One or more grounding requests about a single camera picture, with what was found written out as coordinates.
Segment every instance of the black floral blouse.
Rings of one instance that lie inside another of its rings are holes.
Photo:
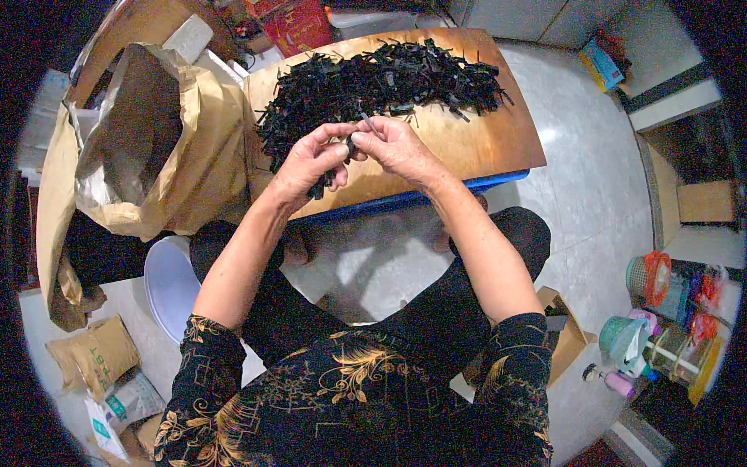
[[[193,315],[155,464],[549,466],[545,330],[536,313],[500,322],[469,403],[405,359],[406,342],[365,328],[299,349],[241,388],[239,338]]]

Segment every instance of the woman's left hand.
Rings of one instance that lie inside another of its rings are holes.
[[[277,201],[288,207],[290,213],[301,209],[309,198],[309,189],[327,170],[335,172],[329,191],[337,191],[347,184],[347,168],[343,162],[348,149],[342,143],[327,143],[331,137],[343,139],[356,131],[349,123],[325,123],[302,137],[288,153],[265,192],[270,192]],[[355,154],[353,158],[363,158]]]

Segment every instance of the hand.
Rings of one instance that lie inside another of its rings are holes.
[[[344,187],[347,184],[347,169],[343,162],[348,156],[347,146],[326,142],[331,137],[347,137],[355,130],[356,127],[349,123],[325,123],[302,137],[263,193],[268,193],[293,214],[309,202],[306,193],[327,170],[335,172],[329,191]]]
[[[421,191],[428,191],[444,177],[453,178],[409,124],[380,116],[372,117],[371,122],[386,141],[381,141],[365,121],[356,125],[357,131],[351,138],[353,144],[381,164],[384,171],[396,173]]]

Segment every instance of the woman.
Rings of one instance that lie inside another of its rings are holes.
[[[187,324],[157,465],[550,464],[551,353],[533,286],[549,229],[523,208],[488,216],[409,125],[372,120],[384,140],[365,122],[299,140],[225,247],[213,243],[222,252]],[[430,198],[456,255],[404,309],[362,328],[309,303],[278,269],[309,188],[327,170],[330,191],[346,185],[348,149],[326,142],[348,136],[352,159],[369,155]],[[243,388],[240,338],[267,368]],[[448,385],[478,356],[470,404]]]

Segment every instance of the red box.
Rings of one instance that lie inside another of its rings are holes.
[[[332,43],[332,29],[319,0],[246,2],[249,14],[286,58]]]

